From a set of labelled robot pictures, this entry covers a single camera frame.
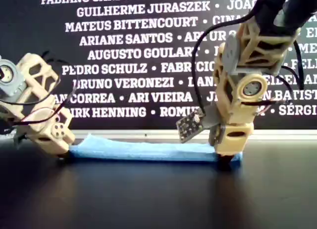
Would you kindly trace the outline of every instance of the blue foam pad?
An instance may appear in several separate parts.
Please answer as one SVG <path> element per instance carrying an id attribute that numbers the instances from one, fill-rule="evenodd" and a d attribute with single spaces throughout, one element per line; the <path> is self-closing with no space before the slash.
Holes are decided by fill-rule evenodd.
<path id="1" fill-rule="evenodd" d="M 215 162 L 214 148 L 209 144 L 172 144 L 113 141 L 88 135 L 79 145 L 71 146 L 70 152 L 77 158 L 144 161 L 191 161 Z M 240 161 L 242 153 L 232 161 Z"/>

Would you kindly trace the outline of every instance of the black wire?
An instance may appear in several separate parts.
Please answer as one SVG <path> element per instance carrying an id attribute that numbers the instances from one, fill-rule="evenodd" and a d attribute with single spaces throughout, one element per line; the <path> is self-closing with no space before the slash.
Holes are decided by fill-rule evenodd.
<path id="1" fill-rule="evenodd" d="M 283 69 L 285 69 L 285 70 L 288 70 L 288 71 L 290 71 L 290 72 L 293 74 L 293 76 L 294 76 L 295 79 L 296 79 L 296 83 L 297 83 L 298 89 L 301 89 L 301 80 L 300 80 L 300 78 L 297 76 L 296 72 L 295 72 L 292 68 L 290 68 L 290 67 L 288 67 L 288 66 L 282 66 L 281 68 L 283 68 Z"/>
<path id="2" fill-rule="evenodd" d="M 198 104 L 199 104 L 199 107 L 201 108 L 201 110 L 202 110 L 204 115 L 206 114 L 206 111 L 205 111 L 205 108 L 204 108 L 202 96 L 200 94 L 200 91 L 199 91 L 199 88 L 198 88 L 198 85 L 197 85 L 197 77 L 196 77 L 196 54 L 198 52 L 198 48 L 199 48 L 200 44 L 202 43 L 204 38 L 210 32 L 212 32 L 213 30 L 216 30 L 218 28 L 223 28 L 223 27 L 226 27 L 226 26 L 241 24 L 241 23 L 244 23 L 244 22 L 250 20 L 252 17 L 254 17 L 260 11 L 262 5 L 263 5 L 262 0 L 257 0 L 255 6 L 253 7 L 253 9 L 250 11 L 249 14 L 247 14 L 246 16 L 244 16 L 244 17 L 242 17 L 240 19 L 236 19 L 236 20 L 232 20 L 232 21 L 226 21 L 226 22 L 219 23 L 219 24 L 211 26 L 207 30 L 205 30 L 204 33 L 197 40 L 197 42 L 196 42 L 196 44 L 194 46 L 193 52 L 192 52 L 191 72 L 192 72 L 192 77 L 193 77 L 193 82 L 194 82 L 193 84 L 194 84 L 195 93 L 196 93 L 196 96 L 197 96 L 197 99 L 198 99 Z"/>
<path id="3" fill-rule="evenodd" d="M 304 68 L 303 68 L 303 60 L 302 60 L 302 55 L 301 55 L 301 50 L 299 48 L 299 45 L 297 41 L 294 41 L 294 48 L 296 52 L 296 57 L 297 57 L 297 66 L 298 66 L 298 75 L 299 75 L 299 82 L 298 82 L 298 87 L 302 91 L 305 88 L 305 80 L 304 80 Z"/>
<path id="4" fill-rule="evenodd" d="M 70 65 L 70 63 L 64 61 L 64 60 L 61 60 L 61 59 L 49 59 L 47 60 L 47 63 L 50 63 L 50 62 L 57 62 L 57 63 L 62 63 L 62 64 L 67 64 L 67 65 Z M 30 124 L 40 124 L 40 123 L 43 123 L 43 122 L 46 122 L 48 121 L 49 119 L 51 119 L 52 117 L 54 117 L 72 98 L 72 96 L 76 93 L 77 91 L 77 86 L 74 85 L 73 87 L 73 90 L 70 94 L 68 94 L 67 98 L 59 105 L 59 107 L 54 111 L 54 113 L 45 118 L 45 119 L 42 119 L 42 120 L 37 120 L 37 121 L 19 121 L 19 122 L 12 122 L 11 124 L 13 126 L 26 126 L 26 125 L 30 125 Z"/>

